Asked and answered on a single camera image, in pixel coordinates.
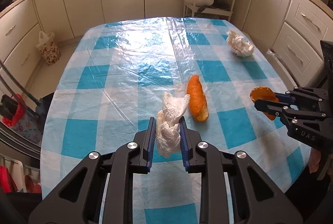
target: orange peel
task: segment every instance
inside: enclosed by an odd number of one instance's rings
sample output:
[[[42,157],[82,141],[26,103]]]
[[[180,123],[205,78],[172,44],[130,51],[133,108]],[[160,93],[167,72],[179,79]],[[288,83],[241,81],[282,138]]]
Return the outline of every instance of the orange peel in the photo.
[[[198,75],[193,75],[189,79],[187,94],[190,95],[189,110],[191,111],[192,116],[197,121],[207,120],[209,116],[207,108],[207,100],[203,92],[203,87],[199,81]]]
[[[267,86],[256,86],[250,93],[250,98],[252,102],[257,101],[258,99],[268,100],[268,101],[279,101],[276,98],[275,93]],[[274,121],[276,116],[270,115],[266,112],[263,112],[267,118],[271,121]]]

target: white tissue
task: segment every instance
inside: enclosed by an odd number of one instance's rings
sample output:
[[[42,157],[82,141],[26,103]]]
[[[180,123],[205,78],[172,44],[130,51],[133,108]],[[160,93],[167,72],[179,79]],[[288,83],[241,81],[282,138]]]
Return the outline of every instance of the white tissue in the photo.
[[[254,44],[248,41],[244,36],[237,34],[233,30],[229,30],[227,35],[227,43],[237,56],[245,57],[253,54]]]
[[[171,153],[180,152],[179,119],[184,115],[189,105],[189,94],[184,98],[173,97],[171,93],[163,92],[162,110],[157,113],[156,144],[160,155],[165,158]]]

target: mop handle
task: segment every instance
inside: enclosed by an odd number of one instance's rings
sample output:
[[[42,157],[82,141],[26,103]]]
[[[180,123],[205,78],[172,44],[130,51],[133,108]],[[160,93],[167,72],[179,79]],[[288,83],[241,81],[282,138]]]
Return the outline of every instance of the mop handle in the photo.
[[[10,73],[10,71],[6,68],[6,66],[4,65],[4,63],[0,60],[0,66],[3,68],[3,70],[5,71],[5,73],[9,76],[9,78],[16,84],[16,86],[18,86],[20,88],[21,91],[23,91],[23,93],[25,95],[27,95],[32,101],[34,101],[34,103],[37,106],[40,106],[41,103],[40,101],[38,101],[35,97],[32,96],[31,93],[29,93],[16,79],[15,77],[13,77],[13,75]]]
[[[0,81],[2,82],[2,84],[6,87],[6,89],[11,93],[11,95],[13,95],[13,97],[21,104],[25,107],[25,109],[31,114],[33,115],[35,118],[39,118],[38,114],[36,112],[34,112],[30,107],[28,107],[26,105],[25,102],[21,101],[20,98],[18,98],[16,96],[16,93],[10,88],[10,86],[6,83],[6,81],[3,79],[3,77],[0,75]]]

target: tiled floor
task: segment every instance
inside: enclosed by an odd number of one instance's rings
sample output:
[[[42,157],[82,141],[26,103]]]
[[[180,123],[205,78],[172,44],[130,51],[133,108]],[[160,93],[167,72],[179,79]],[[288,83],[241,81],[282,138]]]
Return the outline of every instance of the tiled floor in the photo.
[[[34,97],[40,99],[56,90],[61,75],[77,45],[78,43],[73,43],[60,48],[61,58],[55,64],[49,66],[43,61],[39,69],[36,68],[34,77],[31,77],[26,86]],[[33,110],[36,108],[31,99],[25,97],[24,100]]]

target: blue checkered tablecloth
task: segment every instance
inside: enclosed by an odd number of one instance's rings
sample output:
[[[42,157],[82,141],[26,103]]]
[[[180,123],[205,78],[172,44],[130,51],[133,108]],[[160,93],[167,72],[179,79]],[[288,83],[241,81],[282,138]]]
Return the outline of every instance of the blue checkered tablecloth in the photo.
[[[219,150],[247,152],[286,191],[307,164],[310,148],[287,136],[250,100],[255,86],[284,93],[265,57],[233,54],[225,20],[153,18],[94,27],[86,32],[61,77],[47,117],[41,150],[45,197],[91,151],[106,154],[133,140],[162,108],[162,93],[186,94],[200,76],[209,118],[185,113],[189,129]],[[200,174],[187,174],[181,153],[154,150],[151,172],[134,175],[134,223],[198,222]]]

